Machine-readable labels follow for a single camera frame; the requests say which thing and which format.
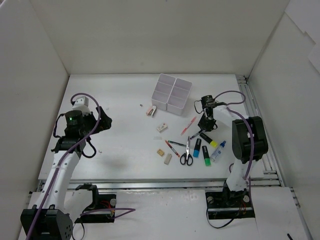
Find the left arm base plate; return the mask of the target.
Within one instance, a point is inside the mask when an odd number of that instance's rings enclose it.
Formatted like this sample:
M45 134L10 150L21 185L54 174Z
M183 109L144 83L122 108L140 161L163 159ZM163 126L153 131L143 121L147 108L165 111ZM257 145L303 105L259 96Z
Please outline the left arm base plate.
M93 210L107 210L115 208L117 204L117 195L114 193L100 194L95 205L91 204L83 210L83 213ZM99 211L90 214L86 214L78 218L75 223L83 224L106 224L114 223L115 211Z

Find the orange red pen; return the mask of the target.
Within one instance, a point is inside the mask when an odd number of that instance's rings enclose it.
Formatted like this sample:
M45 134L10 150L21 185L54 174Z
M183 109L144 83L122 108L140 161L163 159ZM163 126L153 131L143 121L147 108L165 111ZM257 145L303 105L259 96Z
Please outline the orange red pen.
M174 152L174 154L180 158L181 156L179 155L179 153L172 147L172 145L167 141L165 140L165 143L168 145L168 147Z

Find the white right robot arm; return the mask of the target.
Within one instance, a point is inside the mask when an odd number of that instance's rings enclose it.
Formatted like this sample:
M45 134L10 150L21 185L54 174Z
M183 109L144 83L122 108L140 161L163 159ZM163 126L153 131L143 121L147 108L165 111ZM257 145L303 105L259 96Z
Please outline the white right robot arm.
M212 95L203 96L202 110L198 127L211 132L216 122L231 128L231 146L235 157L229 177L223 184L221 200L227 206L233 206L243 198L247 190L252 167L268 150L268 141L264 123L259 116L247 116L230 108L232 103L217 101Z

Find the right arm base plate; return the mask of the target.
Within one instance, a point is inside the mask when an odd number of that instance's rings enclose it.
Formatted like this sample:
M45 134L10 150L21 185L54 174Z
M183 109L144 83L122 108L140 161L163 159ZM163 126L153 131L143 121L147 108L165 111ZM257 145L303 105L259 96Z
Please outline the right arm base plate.
M222 191L205 193L209 220L255 218L255 211L247 190L228 198Z

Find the pink pen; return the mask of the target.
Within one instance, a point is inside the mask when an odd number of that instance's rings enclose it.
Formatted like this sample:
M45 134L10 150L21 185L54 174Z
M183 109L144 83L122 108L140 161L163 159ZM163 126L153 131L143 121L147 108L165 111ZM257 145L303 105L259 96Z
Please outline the pink pen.
M185 132L190 128L190 126L195 122L195 120L197 119L197 117L193 117L192 120L187 124L187 126L183 129L183 131L181 132L181 136L183 136L185 134Z

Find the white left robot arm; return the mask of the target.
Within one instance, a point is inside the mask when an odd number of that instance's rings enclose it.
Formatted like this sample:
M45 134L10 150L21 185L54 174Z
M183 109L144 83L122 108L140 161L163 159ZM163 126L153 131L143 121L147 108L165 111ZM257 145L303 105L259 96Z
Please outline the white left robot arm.
M99 192L92 184L78 186L72 197L65 200L72 174L84 155L90 136L112 126L112 119L103 108L98 106L96 110L98 117L88 107L84 110L74 107L63 114L66 128L52 150L54 159L47 181L36 203L24 209L20 216L26 239L69 240L74 223L83 210L94 210L99 206Z

